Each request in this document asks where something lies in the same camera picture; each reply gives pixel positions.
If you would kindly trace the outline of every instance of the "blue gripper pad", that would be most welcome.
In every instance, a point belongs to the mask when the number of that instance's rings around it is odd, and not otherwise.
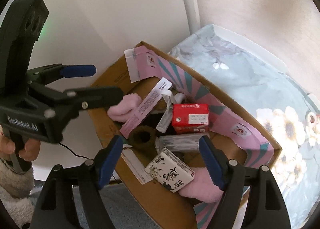
[[[105,185],[109,184],[116,164],[121,156],[123,149],[123,138],[114,136],[109,145],[98,152],[94,158],[95,169],[98,175],[97,186],[101,190]]]
[[[65,78],[69,77],[91,77],[96,73],[94,65],[73,65],[66,66],[60,70],[60,75]]]
[[[228,183],[228,158],[221,150],[213,146],[208,136],[202,136],[200,138],[199,151],[207,166],[212,182],[218,186],[220,190],[225,190]]]

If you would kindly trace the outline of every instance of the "pink sock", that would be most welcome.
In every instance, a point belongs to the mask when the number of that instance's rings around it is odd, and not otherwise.
[[[195,178],[178,192],[183,197],[196,198],[205,203],[214,203],[221,199],[223,191],[213,184],[207,168],[191,168]]]
[[[141,102],[142,99],[138,94],[125,95],[118,105],[109,108],[108,116],[113,121],[126,122]]]

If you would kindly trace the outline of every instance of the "red milk carton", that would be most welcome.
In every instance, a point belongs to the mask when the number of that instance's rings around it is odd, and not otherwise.
[[[207,104],[174,104],[172,126],[177,134],[209,131]]]

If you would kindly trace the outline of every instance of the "blue floral bedsheet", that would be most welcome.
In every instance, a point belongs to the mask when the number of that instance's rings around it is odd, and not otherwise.
[[[320,111],[286,74],[207,25],[170,54],[209,79],[242,105],[283,148],[273,174],[292,229],[298,229],[320,194]]]

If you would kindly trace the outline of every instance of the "price label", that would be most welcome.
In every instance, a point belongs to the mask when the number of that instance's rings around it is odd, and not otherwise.
[[[190,114],[189,124],[209,124],[208,114]]]

